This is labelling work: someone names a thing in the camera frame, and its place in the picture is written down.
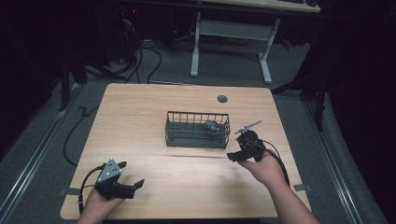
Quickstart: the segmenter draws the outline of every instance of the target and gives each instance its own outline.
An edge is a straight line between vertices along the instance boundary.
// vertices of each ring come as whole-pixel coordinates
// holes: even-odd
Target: human hand
[[[267,188],[287,185],[279,163],[267,151],[263,153],[259,162],[239,161],[238,164],[248,169]]]
[[[85,202],[84,210],[78,223],[97,224],[103,220],[125,199],[114,198],[108,200],[102,197],[96,189],[92,189],[90,195]]]

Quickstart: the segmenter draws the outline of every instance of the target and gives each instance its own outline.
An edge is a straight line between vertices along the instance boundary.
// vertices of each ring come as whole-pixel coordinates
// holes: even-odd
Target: dark background
[[[348,22],[320,27],[285,19],[276,41],[313,44],[297,78],[328,74],[326,91],[347,146],[388,221],[396,222],[396,6],[385,0],[322,0],[320,6],[321,15],[349,18]],[[51,97],[65,54],[78,52],[101,65],[123,57],[118,8],[103,8],[77,1],[0,3],[2,158]],[[172,45],[173,30],[188,30],[189,20],[182,19],[191,13],[147,9],[139,17],[144,17],[139,22],[144,35]]]

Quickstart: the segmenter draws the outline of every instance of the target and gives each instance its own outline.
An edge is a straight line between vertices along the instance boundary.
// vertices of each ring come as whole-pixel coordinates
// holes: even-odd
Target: person's right hand
[[[253,176],[267,188],[283,184],[287,185],[279,163],[266,151],[259,162],[239,161],[238,163],[248,169]]]

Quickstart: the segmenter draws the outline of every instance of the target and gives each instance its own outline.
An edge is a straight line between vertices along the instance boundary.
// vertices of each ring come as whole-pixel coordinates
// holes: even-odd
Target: wire basket
[[[165,140],[169,147],[226,148],[230,135],[228,114],[168,111]]]

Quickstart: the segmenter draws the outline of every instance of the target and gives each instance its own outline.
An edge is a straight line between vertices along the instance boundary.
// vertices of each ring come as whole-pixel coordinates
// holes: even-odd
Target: gray carpet
[[[176,82],[274,89],[293,80],[309,50],[309,46],[287,50],[280,45],[274,45],[268,58],[274,82],[272,85],[266,85],[263,82],[257,55],[244,52],[240,50],[240,47],[235,47],[235,51],[229,50],[233,48],[233,45],[220,46],[216,50],[210,49],[216,46],[215,44],[203,46],[206,49],[201,51],[200,74],[192,78],[190,77],[192,46],[189,42],[182,44],[186,46],[174,45],[170,48],[161,44],[155,46],[153,42],[145,43],[144,46],[147,48],[155,46],[152,49],[162,56],[160,67],[150,77],[151,84]],[[143,60],[138,69],[139,78],[134,74],[130,83],[137,83],[138,79],[142,83],[146,82],[148,75],[160,61],[160,57],[154,51],[144,49],[142,52]],[[118,67],[119,65],[114,63],[112,69],[116,70]],[[48,153],[7,223],[72,223],[62,220],[59,215],[64,201],[62,189],[69,186],[75,172],[75,167],[64,158],[64,141],[81,119],[80,107],[85,106],[87,110],[91,110],[99,105],[105,87],[110,82],[115,81],[105,77],[90,76],[88,83],[70,105],[58,132],[53,136]],[[53,97],[37,111],[18,142],[1,161],[0,202],[5,201],[46,130],[58,115],[58,109],[61,106],[60,95],[61,87],[58,84],[53,90]],[[316,127],[311,124],[312,118],[306,112],[304,103],[300,101],[298,91],[287,91],[274,97],[302,180],[312,189],[307,192],[307,196],[313,213],[321,223],[350,223],[326,165]],[[326,104],[323,134],[351,190],[354,202],[359,208],[362,223],[387,223],[347,151],[347,146],[333,117],[329,98],[326,99]],[[66,152],[73,162],[78,162],[94,115],[95,113],[92,113],[85,118],[70,135]],[[265,218],[263,222],[278,223],[278,220]]]

